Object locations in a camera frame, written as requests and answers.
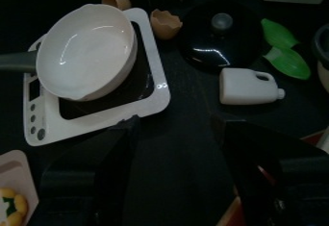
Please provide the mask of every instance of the pan handle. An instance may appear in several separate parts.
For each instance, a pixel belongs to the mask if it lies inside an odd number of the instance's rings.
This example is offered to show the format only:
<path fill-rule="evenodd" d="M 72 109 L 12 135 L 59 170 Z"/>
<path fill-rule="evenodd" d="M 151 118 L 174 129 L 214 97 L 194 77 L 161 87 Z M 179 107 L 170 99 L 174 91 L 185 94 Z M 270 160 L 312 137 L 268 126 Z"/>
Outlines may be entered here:
<path fill-rule="evenodd" d="M 0 70 L 36 73 L 36 55 L 37 50 L 0 54 Z"/>

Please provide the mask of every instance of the table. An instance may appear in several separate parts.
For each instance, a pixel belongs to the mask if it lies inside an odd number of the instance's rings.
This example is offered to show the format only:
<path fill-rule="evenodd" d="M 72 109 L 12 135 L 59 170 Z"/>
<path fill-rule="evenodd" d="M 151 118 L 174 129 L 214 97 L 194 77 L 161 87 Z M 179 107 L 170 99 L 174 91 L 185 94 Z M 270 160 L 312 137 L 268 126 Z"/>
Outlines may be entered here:
<path fill-rule="evenodd" d="M 173 14 L 183 17 L 194 0 L 177 5 Z M 131 166 L 123 225 L 215 225 L 233 199 L 233 181 L 219 146 L 214 140 L 210 116 L 231 113 L 247 121 L 301 138 L 329 124 L 329 94 L 316 75 L 310 42 L 316 30 L 329 20 L 329 2 L 302 5 L 235 0 L 259 18 L 285 25 L 305 45 L 313 75 L 308 81 L 288 78 L 258 59 L 251 69 L 270 72 L 286 96 L 258 106 L 223 106 L 218 101 L 218 75 L 197 70 L 185 62 L 178 41 L 157 41 L 171 91 L 167 109 L 142 119 L 142 130 Z M 1 0 L 0 52 L 27 50 L 55 21 L 72 9 L 100 0 Z M 51 157 L 76 144 L 75 139 L 31 147 L 21 126 L 21 74 L 0 72 L 0 153 L 23 150 L 37 186 Z"/>

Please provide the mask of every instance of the egg shell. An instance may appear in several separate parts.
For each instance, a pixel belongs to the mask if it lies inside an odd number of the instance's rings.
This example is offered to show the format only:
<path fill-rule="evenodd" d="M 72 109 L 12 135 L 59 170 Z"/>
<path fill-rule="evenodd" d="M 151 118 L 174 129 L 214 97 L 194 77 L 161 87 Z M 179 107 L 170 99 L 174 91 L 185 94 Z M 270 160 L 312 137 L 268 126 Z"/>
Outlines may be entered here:
<path fill-rule="evenodd" d="M 128 10 L 131 8 L 130 0 L 102 0 L 102 4 L 114 6 L 122 11 Z"/>
<path fill-rule="evenodd" d="M 150 14 L 150 26 L 154 35 L 159 39 L 171 39 L 179 32 L 182 22 L 178 16 L 171 15 L 169 11 L 155 9 Z"/>

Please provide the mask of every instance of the white stove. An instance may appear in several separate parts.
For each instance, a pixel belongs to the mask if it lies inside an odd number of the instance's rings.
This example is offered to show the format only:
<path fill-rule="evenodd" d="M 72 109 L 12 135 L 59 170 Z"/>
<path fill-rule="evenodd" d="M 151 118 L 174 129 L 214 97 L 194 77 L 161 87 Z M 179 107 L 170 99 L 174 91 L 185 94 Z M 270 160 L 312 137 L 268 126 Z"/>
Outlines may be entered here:
<path fill-rule="evenodd" d="M 24 136 L 29 145 L 58 142 L 114 126 L 132 115 L 143 117 L 166 109 L 171 96 L 148 15 L 142 9 L 130 9 L 124 14 L 139 30 L 139 52 L 127 83 L 111 95 L 90 102 L 67 101 L 43 88 L 37 75 L 24 74 Z M 29 51 L 41 41 L 36 40 Z"/>

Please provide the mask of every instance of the green leaf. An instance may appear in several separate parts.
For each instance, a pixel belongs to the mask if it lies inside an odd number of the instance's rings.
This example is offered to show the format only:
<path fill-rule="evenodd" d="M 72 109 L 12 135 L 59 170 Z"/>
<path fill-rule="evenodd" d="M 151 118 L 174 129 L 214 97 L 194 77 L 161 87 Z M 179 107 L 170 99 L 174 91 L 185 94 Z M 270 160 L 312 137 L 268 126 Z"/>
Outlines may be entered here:
<path fill-rule="evenodd" d="M 310 68 L 302 56 L 289 48 L 273 47 L 264 58 L 272 63 L 273 67 L 293 78 L 308 80 L 312 76 Z"/>
<path fill-rule="evenodd" d="M 266 18 L 262 19 L 261 23 L 265 40 L 272 46 L 292 48 L 300 43 L 290 31 L 281 24 Z"/>

